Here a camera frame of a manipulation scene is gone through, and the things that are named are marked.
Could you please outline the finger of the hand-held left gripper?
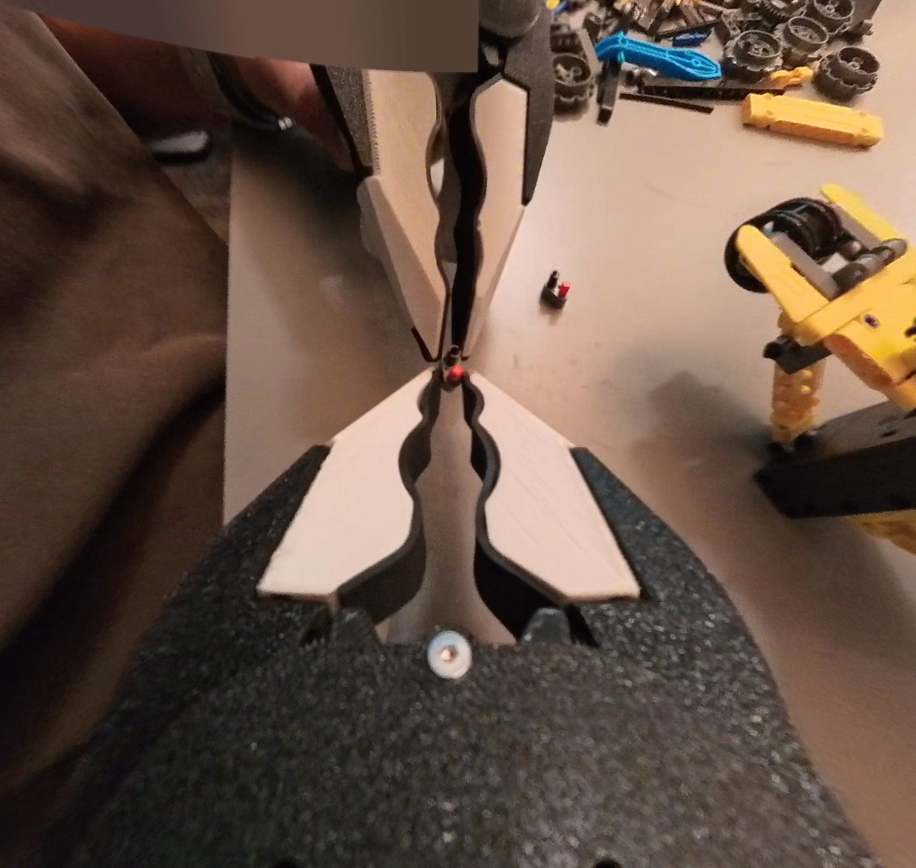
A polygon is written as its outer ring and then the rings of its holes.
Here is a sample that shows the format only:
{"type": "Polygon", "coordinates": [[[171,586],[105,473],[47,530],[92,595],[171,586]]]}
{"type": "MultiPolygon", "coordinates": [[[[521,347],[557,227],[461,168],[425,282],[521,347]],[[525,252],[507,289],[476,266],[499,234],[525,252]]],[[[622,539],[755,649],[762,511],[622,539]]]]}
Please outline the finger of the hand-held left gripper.
{"type": "Polygon", "coordinates": [[[469,357],[487,320],[525,207],[528,95],[494,78],[479,86],[452,129],[459,203],[452,230],[451,345],[469,357]]]}
{"type": "Polygon", "coordinates": [[[437,362],[448,302],[429,178],[438,91],[423,72],[363,71],[362,81],[372,168],[357,192],[364,242],[383,264],[421,353],[437,362]]]}

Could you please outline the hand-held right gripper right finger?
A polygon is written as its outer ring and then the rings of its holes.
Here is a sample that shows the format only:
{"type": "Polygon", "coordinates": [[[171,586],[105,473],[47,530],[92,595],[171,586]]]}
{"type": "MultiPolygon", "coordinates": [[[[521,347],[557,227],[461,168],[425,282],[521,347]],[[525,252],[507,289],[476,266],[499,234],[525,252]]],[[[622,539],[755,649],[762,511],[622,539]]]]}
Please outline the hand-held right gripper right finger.
{"type": "Polygon", "coordinates": [[[640,587],[574,446],[479,374],[464,378],[480,479],[475,580],[488,605],[636,599],[640,587]]]}

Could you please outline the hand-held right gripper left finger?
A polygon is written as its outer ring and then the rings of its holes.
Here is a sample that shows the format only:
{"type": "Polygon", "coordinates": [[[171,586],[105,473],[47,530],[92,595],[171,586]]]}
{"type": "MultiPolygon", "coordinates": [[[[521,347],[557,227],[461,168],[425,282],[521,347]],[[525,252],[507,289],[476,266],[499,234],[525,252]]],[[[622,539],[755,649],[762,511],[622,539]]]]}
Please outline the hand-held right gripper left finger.
{"type": "Polygon", "coordinates": [[[431,458],[439,380],[421,372],[333,437],[257,586],[328,610],[401,610],[426,541],[418,479],[431,458]]]}

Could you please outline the person's left forearm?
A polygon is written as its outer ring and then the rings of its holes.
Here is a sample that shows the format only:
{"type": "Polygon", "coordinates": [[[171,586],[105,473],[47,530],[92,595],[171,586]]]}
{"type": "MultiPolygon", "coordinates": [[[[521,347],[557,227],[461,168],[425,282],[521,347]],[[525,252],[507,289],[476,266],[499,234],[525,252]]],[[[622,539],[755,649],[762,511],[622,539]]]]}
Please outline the person's left forearm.
{"type": "Polygon", "coordinates": [[[315,137],[333,137],[336,124],[307,64],[256,61],[242,69],[209,61],[221,103],[238,120],[259,129],[291,123],[315,137]]]}

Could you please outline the black toy wheel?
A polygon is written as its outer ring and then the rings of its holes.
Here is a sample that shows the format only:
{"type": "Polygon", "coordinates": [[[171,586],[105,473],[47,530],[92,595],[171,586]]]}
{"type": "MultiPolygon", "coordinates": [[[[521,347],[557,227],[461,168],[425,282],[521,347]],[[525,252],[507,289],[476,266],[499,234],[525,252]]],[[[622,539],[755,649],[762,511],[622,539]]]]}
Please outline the black toy wheel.
{"type": "Polygon", "coordinates": [[[589,105],[594,71],[583,53],[555,52],[552,55],[554,75],[554,113],[578,113],[589,105]]]}

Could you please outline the long black toy rack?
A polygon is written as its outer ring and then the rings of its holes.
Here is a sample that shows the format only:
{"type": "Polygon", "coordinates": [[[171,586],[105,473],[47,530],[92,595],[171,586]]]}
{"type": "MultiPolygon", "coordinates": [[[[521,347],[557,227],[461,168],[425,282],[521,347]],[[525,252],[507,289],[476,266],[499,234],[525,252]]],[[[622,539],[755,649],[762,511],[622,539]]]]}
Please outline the long black toy rack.
{"type": "Polygon", "coordinates": [[[643,103],[653,106],[678,109],[690,112],[692,114],[710,115],[715,111],[715,107],[709,104],[696,103],[691,101],[682,101],[666,96],[648,95],[643,93],[620,93],[619,100],[630,103],[643,103]]]}

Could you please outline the pile of toy brick parts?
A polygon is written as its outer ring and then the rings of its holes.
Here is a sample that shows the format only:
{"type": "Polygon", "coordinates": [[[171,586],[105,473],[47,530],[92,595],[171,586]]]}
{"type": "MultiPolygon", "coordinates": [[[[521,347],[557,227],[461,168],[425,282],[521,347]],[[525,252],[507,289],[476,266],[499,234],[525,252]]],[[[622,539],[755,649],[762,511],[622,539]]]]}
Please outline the pile of toy brick parts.
{"type": "Polygon", "coordinates": [[[854,108],[881,64],[864,41],[884,0],[544,0],[551,50],[583,53],[606,125],[620,93],[742,104],[772,93],[854,108]]]}

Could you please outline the long yellow toy beam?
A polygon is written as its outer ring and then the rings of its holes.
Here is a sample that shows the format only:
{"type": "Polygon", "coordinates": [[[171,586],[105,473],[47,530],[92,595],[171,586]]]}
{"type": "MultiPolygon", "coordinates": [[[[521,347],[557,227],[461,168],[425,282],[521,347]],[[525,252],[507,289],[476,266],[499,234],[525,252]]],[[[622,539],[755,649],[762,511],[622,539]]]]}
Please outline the long yellow toy beam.
{"type": "Polygon", "coordinates": [[[740,115],[748,127],[832,145],[870,148],[885,136],[884,124],[874,114],[784,94],[750,94],[740,115]]]}

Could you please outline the yellow toy brick vehicle model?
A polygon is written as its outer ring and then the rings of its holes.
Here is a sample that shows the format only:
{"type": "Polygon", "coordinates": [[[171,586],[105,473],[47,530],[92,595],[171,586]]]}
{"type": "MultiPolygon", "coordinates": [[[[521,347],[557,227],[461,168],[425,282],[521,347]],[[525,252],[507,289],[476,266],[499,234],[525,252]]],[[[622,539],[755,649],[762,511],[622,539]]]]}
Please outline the yellow toy brick vehicle model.
{"type": "Polygon", "coordinates": [[[845,519],[915,553],[915,252],[838,185],[743,222],[724,251],[772,297],[770,457],[754,475],[789,519],[845,519]]]}

